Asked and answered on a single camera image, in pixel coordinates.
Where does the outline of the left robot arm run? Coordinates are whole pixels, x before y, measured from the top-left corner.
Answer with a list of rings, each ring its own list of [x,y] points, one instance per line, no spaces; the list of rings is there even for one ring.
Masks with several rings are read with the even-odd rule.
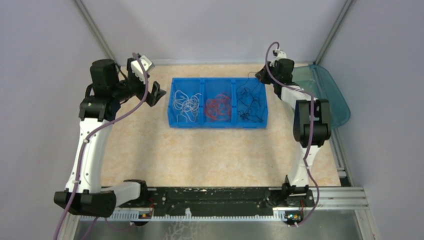
[[[96,60],[90,66],[91,84],[79,106],[79,140],[70,177],[64,190],[53,201],[77,216],[110,217],[115,208],[132,202],[138,207],[149,203],[150,193],[143,180],[130,179],[115,186],[102,187],[101,171],[106,144],[117,112],[132,97],[154,106],[166,92],[156,81],[149,83],[154,63],[144,55],[127,60],[127,74],[119,78],[112,59]]]

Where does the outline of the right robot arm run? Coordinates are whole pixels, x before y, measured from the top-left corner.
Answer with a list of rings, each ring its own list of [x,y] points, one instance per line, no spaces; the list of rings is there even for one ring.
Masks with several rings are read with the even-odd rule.
[[[293,82],[293,70],[293,60],[280,58],[267,60],[255,74],[262,84],[272,85],[274,94],[294,111],[292,132],[298,153],[282,185],[281,199],[287,206],[295,206],[308,194],[315,157],[332,132],[329,101]]]

